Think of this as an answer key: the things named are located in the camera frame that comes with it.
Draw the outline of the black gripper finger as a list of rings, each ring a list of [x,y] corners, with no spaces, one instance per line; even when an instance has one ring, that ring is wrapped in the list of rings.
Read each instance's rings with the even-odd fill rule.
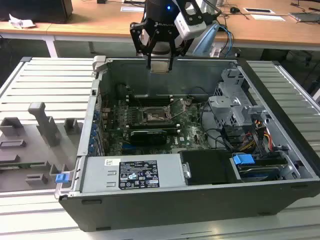
[[[172,70],[174,59],[178,56],[185,56],[188,51],[188,41],[183,40],[181,44],[176,47],[175,37],[171,31],[168,32],[168,43],[170,48],[170,57],[169,57],[169,65],[168,71]]]
[[[145,29],[145,22],[137,23],[137,22],[132,22],[130,24],[130,34],[131,38],[136,50],[137,54],[142,54],[143,56],[147,57],[147,65],[146,68],[148,70],[151,69],[151,54],[152,50],[154,48],[154,40],[151,39],[147,45],[144,45],[140,39],[140,35],[143,33],[143,30]]]

